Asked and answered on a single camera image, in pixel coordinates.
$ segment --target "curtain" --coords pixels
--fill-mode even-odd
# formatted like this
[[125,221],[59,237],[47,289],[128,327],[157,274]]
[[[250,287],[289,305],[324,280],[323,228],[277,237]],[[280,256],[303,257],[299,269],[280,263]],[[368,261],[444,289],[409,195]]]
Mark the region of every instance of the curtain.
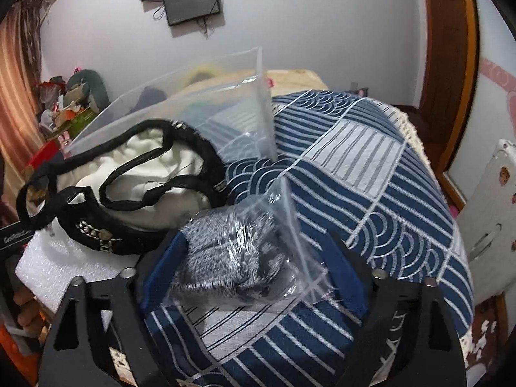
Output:
[[22,171],[43,145],[33,88],[39,81],[41,0],[16,2],[0,24],[0,152],[5,163],[2,201],[13,208]]

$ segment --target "screw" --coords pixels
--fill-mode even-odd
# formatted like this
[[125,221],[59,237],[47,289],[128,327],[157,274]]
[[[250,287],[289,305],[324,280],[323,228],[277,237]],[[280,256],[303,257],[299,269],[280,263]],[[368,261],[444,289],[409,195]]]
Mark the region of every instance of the screw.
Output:
[[375,268],[372,270],[372,276],[376,279],[386,279],[389,276],[389,274],[383,269]]
[[435,288],[437,286],[437,281],[435,280],[435,278],[431,278],[430,276],[425,277],[423,282],[426,286],[431,286],[432,288]]
[[135,268],[125,268],[120,271],[120,276],[122,276],[123,279],[132,278],[134,275],[136,275]]
[[82,276],[80,276],[80,275],[74,276],[72,281],[71,281],[72,286],[79,286],[79,285],[81,285],[83,283],[84,283],[84,278]]

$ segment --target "blue and white bedspread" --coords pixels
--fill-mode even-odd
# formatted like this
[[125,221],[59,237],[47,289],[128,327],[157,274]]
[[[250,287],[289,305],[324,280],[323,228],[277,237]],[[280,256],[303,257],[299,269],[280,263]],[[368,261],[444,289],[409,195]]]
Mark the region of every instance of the blue and white bedspread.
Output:
[[[327,231],[337,231],[371,267],[409,281],[436,277],[458,335],[465,335],[473,295],[459,230],[435,181],[398,131],[393,108],[330,91],[274,102],[281,155],[274,163],[230,164],[230,199],[262,194],[284,174],[303,236],[314,249],[324,249]],[[267,387],[334,385],[360,323],[335,299],[315,305],[284,300],[254,310],[172,306],[146,320],[178,379]],[[402,317],[395,317],[389,352],[401,325]]]

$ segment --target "black strap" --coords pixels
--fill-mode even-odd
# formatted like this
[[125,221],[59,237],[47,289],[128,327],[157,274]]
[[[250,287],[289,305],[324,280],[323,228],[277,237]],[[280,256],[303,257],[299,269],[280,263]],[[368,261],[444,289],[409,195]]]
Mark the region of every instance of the black strap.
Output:
[[[32,230],[40,230],[57,217],[70,237],[94,250],[105,250],[106,246],[98,238],[85,232],[84,228],[80,228],[81,223],[86,223],[87,228],[91,228],[91,232],[94,234],[97,234],[100,230],[109,232],[112,235],[109,251],[115,254],[144,253],[155,249],[166,235],[166,231],[136,230],[123,224],[100,207],[90,187],[70,186],[57,192],[57,177],[59,175],[95,160],[95,158],[118,148],[132,136],[148,129],[163,131],[162,147],[144,153],[113,171],[100,186],[99,198],[101,203],[112,210],[134,211],[154,205],[167,191],[177,187],[192,189],[205,194],[211,207],[223,205],[225,198],[221,192],[224,189],[224,167],[211,143],[203,139],[186,124],[177,121],[171,123],[164,120],[147,120],[133,126],[119,137],[67,159],[61,164],[44,163],[21,188],[16,198],[16,211],[20,221]],[[141,201],[112,201],[107,197],[106,189],[117,177],[137,165],[163,155],[172,148],[175,141],[185,143],[201,156],[203,165],[199,175],[175,176],[161,186],[147,190]],[[26,205],[27,191],[30,186],[43,177],[48,178],[50,198],[35,216],[30,217]],[[84,202],[71,204],[70,202],[80,194],[84,195]]]
[[212,206],[221,205],[220,195],[213,187],[223,180],[221,179],[221,176],[224,174],[224,167],[211,143],[201,138],[195,130],[183,123],[180,123],[179,127],[174,128],[174,138],[185,142],[203,159],[202,169],[198,175],[188,174],[175,176],[161,186],[145,191],[141,201],[112,201],[109,199],[106,193],[107,187],[118,177],[140,164],[161,156],[170,149],[167,148],[166,150],[163,150],[163,147],[156,148],[155,150],[144,153],[115,169],[99,187],[100,203],[106,208],[115,211],[136,211],[143,207],[154,205],[172,188],[185,188],[202,192],[206,195],[210,201],[210,205]]

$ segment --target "white wall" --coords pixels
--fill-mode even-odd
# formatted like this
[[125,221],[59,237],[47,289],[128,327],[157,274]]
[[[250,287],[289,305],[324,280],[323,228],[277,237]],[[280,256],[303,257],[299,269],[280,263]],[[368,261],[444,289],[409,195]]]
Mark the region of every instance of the white wall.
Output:
[[308,68],[332,89],[357,81],[385,102],[414,101],[417,0],[223,0],[223,20],[215,20],[223,25],[209,39],[192,23],[171,29],[166,19],[155,21],[156,7],[58,0],[41,29],[42,78],[92,68],[113,99],[193,59],[261,45],[267,68]]
[[414,28],[415,39],[416,39],[416,54],[417,54],[417,76],[414,88],[414,100],[412,105],[419,108],[421,103],[422,85],[425,81],[425,69],[426,69],[426,53],[428,46],[428,20],[426,16],[426,0],[417,0],[418,14],[416,27]]
[[[480,29],[480,56],[516,76],[516,41],[491,0],[476,0]],[[478,76],[468,125],[449,176],[469,199],[500,138],[516,142],[507,110],[507,92],[483,75]]]

